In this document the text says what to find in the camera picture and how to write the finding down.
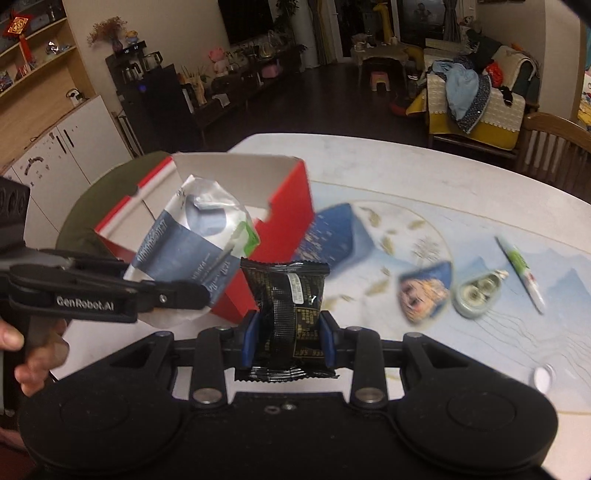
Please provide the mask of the person's left hand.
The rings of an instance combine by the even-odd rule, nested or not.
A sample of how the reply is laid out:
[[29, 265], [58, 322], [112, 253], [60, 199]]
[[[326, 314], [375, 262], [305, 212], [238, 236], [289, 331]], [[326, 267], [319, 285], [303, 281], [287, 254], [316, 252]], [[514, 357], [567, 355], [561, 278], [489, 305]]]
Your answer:
[[[31, 397], [44, 388], [49, 372], [62, 366], [69, 355], [69, 344], [63, 339], [68, 323], [53, 320], [44, 342], [31, 348], [22, 364], [15, 367], [14, 376], [25, 396]], [[12, 325], [1, 320], [1, 350], [19, 351], [25, 345], [24, 336]]]

